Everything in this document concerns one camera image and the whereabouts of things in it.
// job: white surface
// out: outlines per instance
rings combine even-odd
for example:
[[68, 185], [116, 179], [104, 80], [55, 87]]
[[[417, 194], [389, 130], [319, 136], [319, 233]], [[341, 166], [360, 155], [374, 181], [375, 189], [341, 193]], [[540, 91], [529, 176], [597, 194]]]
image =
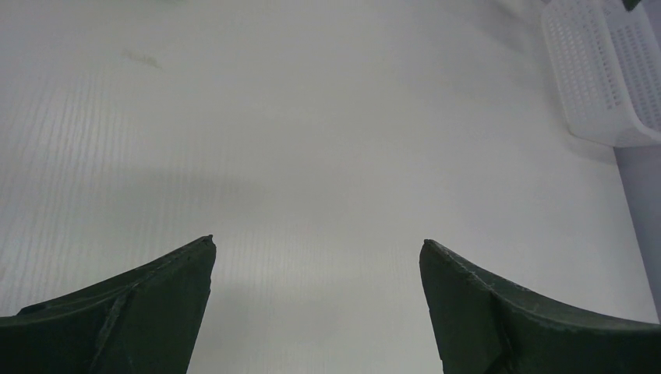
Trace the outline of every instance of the white surface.
[[661, 143], [661, 50], [645, 8], [553, 0], [542, 22], [571, 132], [611, 146]]
[[191, 373], [439, 372], [424, 238], [656, 322], [534, 5], [3, 2], [0, 312], [213, 233]]

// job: black object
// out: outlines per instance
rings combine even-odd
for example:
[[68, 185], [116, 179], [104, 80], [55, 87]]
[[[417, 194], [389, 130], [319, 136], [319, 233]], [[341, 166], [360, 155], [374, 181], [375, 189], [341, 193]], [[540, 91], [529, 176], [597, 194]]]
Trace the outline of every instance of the black object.
[[661, 326], [557, 302], [427, 240], [420, 272], [445, 374], [661, 373]]
[[641, 0], [622, 0], [622, 4], [624, 4], [624, 8], [630, 12], [634, 10], [640, 1]]
[[183, 374], [216, 259], [211, 236], [0, 318], [0, 373]]

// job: white tabletop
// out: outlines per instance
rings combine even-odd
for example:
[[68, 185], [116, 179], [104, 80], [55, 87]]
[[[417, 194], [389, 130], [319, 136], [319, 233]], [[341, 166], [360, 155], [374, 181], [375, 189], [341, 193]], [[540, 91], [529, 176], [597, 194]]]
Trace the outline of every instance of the white tabletop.
[[657, 322], [533, 0], [0, 5], [0, 314], [214, 234], [191, 373], [440, 372], [418, 253]]

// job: perforated basket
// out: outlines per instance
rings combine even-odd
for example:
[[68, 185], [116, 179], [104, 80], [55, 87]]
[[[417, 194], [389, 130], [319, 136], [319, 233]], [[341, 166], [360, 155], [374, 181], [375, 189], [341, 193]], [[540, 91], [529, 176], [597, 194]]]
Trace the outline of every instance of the perforated basket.
[[658, 5], [627, 12], [620, 0], [551, 0], [544, 7], [544, 37], [574, 135], [610, 146], [661, 143], [661, 49], [648, 18]]

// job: plastic container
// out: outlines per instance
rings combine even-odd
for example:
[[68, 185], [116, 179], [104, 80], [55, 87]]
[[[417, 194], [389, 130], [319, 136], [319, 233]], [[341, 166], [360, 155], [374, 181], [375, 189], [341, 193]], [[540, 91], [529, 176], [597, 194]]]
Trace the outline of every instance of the plastic container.
[[649, 19], [661, 21], [660, 5], [627, 12], [621, 0], [551, 0], [544, 7], [571, 133], [610, 146], [661, 143], [661, 49]]

